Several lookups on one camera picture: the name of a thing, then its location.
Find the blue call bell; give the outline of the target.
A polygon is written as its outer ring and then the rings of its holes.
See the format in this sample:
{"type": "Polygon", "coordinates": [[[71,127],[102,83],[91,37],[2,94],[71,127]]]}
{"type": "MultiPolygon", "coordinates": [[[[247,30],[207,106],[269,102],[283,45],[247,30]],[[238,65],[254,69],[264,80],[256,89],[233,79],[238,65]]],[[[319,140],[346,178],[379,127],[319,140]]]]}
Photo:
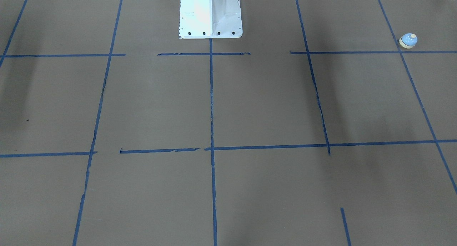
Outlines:
{"type": "Polygon", "coordinates": [[[401,47],[405,49],[412,49],[413,47],[416,46],[418,42],[418,37],[416,34],[413,33],[407,33],[401,36],[401,38],[398,40],[399,44],[401,47]]]}

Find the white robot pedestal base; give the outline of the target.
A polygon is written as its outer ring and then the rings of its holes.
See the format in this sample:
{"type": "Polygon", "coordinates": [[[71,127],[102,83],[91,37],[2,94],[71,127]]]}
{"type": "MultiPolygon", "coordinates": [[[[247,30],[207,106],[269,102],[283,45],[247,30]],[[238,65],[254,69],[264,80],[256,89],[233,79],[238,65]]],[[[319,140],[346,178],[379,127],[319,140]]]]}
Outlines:
{"type": "Polygon", "coordinates": [[[240,0],[180,0],[179,38],[241,38],[240,0]]]}

